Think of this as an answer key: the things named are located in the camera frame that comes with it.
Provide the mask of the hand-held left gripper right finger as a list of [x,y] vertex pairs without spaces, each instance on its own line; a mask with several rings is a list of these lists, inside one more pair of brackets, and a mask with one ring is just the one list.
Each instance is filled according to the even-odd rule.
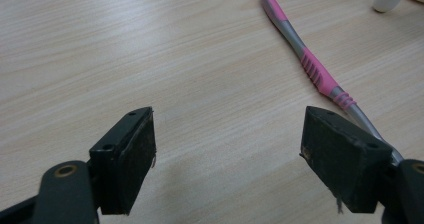
[[305,110],[301,156],[339,202],[353,213],[372,213],[379,172],[392,149],[342,116],[318,107]]

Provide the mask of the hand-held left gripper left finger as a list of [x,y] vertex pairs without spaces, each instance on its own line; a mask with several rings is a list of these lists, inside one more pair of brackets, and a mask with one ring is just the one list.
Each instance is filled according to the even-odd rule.
[[156,157],[153,109],[125,114],[90,150],[103,215],[128,215]]

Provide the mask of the pink and grey toothbrush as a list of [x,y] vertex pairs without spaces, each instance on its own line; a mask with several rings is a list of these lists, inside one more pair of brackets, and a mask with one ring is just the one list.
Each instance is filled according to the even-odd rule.
[[260,2],[268,18],[294,50],[301,66],[318,92],[344,110],[360,128],[390,146],[356,101],[338,84],[325,66],[304,44],[277,0],[260,0]]

